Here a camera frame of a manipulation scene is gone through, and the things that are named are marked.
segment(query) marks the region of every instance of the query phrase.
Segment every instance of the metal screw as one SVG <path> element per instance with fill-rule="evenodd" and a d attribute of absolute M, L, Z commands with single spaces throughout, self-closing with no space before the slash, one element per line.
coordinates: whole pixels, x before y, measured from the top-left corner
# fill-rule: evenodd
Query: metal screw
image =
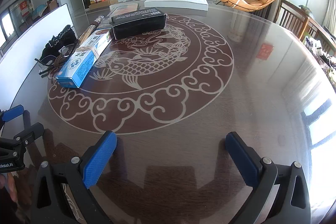
<path fill-rule="evenodd" d="M 73 164 L 77 164 L 77 163 L 79 162 L 79 158 L 78 158 L 78 157 L 73 157 L 73 158 L 71 159 L 71 162 L 72 162 Z"/>
<path fill-rule="evenodd" d="M 271 164 L 272 163 L 272 160 L 270 158 L 263 158 L 262 161 L 265 163 L 265 164 Z"/>
<path fill-rule="evenodd" d="M 41 167 L 45 168 L 45 167 L 47 167 L 47 166 L 48 166 L 48 162 L 47 162 L 47 161 L 43 161 L 43 162 L 41 163 Z"/>
<path fill-rule="evenodd" d="M 295 161 L 294 165 L 295 165 L 295 167 L 301 168 L 301 163 L 299 163 L 298 161 Z"/>

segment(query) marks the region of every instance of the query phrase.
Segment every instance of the blue and white box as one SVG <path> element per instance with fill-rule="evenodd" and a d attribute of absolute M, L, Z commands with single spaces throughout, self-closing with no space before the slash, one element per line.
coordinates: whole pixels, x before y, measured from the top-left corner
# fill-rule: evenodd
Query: blue and white box
<path fill-rule="evenodd" d="M 110 30 L 95 31 L 80 47 L 95 47 L 100 56 L 112 40 Z M 57 74 L 58 83 L 65 88 L 79 88 L 96 61 L 97 59 L 92 50 L 76 50 Z"/>

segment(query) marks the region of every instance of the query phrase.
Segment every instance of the brown table surface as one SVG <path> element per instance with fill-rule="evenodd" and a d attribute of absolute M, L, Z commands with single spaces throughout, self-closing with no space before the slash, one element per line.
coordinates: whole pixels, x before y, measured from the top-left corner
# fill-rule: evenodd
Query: brown table surface
<path fill-rule="evenodd" d="M 113 41 L 80 89 L 33 68 L 13 106 L 46 131 L 28 146 L 21 183 L 32 188 L 43 160 L 81 156 L 113 130 L 117 149 L 91 191 L 115 223 L 228 223 L 251 192 L 223 147 L 236 131 L 261 157 L 302 164 L 320 222 L 336 197 L 336 95 L 308 50 L 234 9 L 161 10 L 165 30 Z M 2 136 L 21 130 L 18 117 Z"/>

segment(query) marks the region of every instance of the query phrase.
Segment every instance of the red chinese sign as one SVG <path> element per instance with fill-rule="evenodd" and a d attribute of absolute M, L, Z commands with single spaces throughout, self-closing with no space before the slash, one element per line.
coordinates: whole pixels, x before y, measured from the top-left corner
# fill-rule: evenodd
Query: red chinese sign
<path fill-rule="evenodd" d="M 261 60 L 267 60 L 267 58 L 270 56 L 271 52 L 273 51 L 273 46 L 270 44 L 263 43 L 260 47 L 260 50 L 256 56 L 256 58 L 259 58 Z"/>
<path fill-rule="evenodd" d="M 29 14 L 29 9 L 28 9 L 26 0 L 20 3 L 20 10 L 21 10 L 22 16 Z"/>

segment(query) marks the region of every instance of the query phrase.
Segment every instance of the blue gripper pad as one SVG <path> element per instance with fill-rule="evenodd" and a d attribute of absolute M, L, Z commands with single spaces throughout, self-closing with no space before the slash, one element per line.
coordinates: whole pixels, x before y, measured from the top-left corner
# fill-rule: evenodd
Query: blue gripper pad
<path fill-rule="evenodd" d="M 23 114 L 24 112 L 24 108 L 22 105 L 17 105 L 15 107 L 12 107 L 9 110 L 6 110 L 3 114 L 2 114 L 2 121 L 3 122 L 9 122 L 10 120 L 13 120 L 16 117 L 19 117 L 20 115 Z"/>
<path fill-rule="evenodd" d="M 117 135 L 106 131 L 96 144 L 95 152 L 83 168 L 83 182 L 87 189 L 95 185 L 117 146 Z"/>
<path fill-rule="evenodd" d="M 232 132 L 226 135 L 225 148 L 237 166 L 245 184 L 253 188 L 257 187 L 259 184 L 258 168 Z"/>

